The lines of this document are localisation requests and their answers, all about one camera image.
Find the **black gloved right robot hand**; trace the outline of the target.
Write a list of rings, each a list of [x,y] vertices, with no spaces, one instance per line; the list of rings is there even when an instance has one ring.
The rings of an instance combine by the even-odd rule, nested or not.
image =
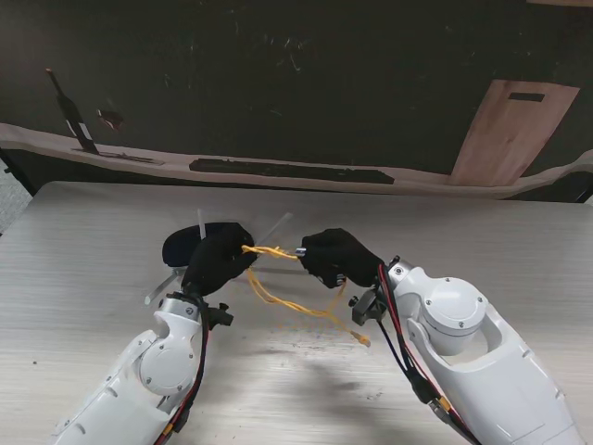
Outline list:
[[[326,287],[335,288],[344,279],[357,286],[370,287],[384,261],[342,228],[326,229],[304,236],[306,251],[299,259],[304,269]]]

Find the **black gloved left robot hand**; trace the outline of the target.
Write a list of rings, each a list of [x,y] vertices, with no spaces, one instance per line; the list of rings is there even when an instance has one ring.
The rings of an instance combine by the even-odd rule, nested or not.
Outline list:
[[[243,246],[253,247],[254,240],[238,222],[226,223],[219,232],[208,235],[191,257],[182,289],[205,297],[241,275],[258,257],[256,253],[243,251]]]

